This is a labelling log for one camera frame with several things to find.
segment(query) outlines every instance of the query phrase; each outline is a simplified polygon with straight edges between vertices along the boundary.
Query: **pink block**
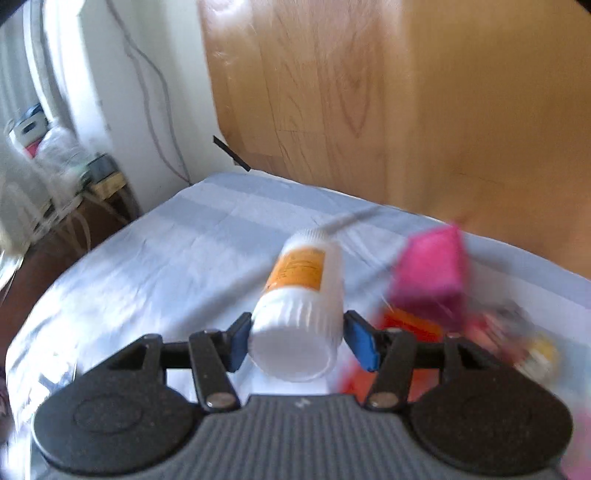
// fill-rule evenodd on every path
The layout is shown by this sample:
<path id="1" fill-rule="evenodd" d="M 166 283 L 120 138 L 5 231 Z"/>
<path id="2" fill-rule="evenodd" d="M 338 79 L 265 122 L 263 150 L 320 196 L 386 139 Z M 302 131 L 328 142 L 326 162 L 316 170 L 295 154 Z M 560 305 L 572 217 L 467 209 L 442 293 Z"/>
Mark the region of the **pink block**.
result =
<path id="1" fill-rule="evenodd" d="M 388 299 L 399 309 L 460 332 L 466 317 L 466 277 L 461 230 L 455 225 L 437 228 L 408 240 L 394 267 Z"/>

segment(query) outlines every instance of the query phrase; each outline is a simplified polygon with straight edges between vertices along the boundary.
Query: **orange label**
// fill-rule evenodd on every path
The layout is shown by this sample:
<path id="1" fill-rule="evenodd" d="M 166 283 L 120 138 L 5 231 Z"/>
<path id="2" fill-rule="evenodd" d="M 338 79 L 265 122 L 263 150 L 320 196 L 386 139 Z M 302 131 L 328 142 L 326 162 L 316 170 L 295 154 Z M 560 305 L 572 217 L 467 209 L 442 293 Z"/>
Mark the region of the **orange label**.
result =
<path id="1" fill-rule="evenodd" d="M 281 287 L 304 287 L 319 291 L 324 255 L 324 250 L 318 248 L 299 248 L 282 255 L 267 280 L 265 292 Z"/>

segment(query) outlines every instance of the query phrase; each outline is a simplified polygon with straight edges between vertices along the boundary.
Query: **wood grain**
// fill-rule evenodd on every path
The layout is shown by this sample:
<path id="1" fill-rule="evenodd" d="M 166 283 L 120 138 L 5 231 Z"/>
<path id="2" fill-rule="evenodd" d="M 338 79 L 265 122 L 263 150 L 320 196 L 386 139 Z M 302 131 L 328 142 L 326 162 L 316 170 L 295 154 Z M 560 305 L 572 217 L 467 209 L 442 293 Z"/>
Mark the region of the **wood grain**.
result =
<path id="1" fill-rule="evenodd" d="M 591 276 L 591 15 L 571 0 L 199 0 L 253 166 Z"/>

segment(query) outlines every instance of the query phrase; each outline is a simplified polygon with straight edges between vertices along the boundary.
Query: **floor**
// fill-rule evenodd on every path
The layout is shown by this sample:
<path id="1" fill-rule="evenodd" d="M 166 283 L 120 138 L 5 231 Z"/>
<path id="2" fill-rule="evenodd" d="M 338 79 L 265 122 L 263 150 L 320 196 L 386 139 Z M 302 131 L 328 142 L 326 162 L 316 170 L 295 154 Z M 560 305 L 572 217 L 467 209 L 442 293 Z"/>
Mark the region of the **floor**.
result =
<path id="1" fill-rule="evenodd" d="M 79 212 L 88 221 L 93 247 L 121 228 L 114 217 L 94 204 L 83 203 Z M 83 242 L 82 233 L 77 233 Z M 37 300 L 76 261 L 77 255 L 73 249 L 53 233 L 44 237 L 27 253 L 6 300 L 0 306 L 0 366 L 5 365 L 8 346 Z"/>

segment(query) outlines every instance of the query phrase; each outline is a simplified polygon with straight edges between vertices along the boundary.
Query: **white wall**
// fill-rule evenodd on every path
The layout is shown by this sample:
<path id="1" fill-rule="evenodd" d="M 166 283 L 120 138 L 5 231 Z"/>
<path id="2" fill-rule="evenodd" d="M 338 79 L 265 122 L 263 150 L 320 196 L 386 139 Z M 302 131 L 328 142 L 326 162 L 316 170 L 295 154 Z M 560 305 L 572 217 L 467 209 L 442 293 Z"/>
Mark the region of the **white wall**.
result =
<path id="1" fill-rule="evenodd" d="M 174 127 L 192 182 L 218 171 L 243 171 L 212 143 L 212 136 L 221 134 L 196 2 L 114 3 L 136 43 L 168 81 Z M 133 64 L 125 55 L 123 35 L 105 1 L 47 0 L 46 16 L 49 29 L 53 22 L 54 32 L 48 31 L 48 36 L 56 74 L 69 98 L 81 141 L 95 151 L 113 154 L 144 211 L 185 187 L 159 159 L 148 132 Z M 140 62 L 158 139 L 168 161 L 182 171 L 168 133 L 162 88 L 154 72 Z"/>

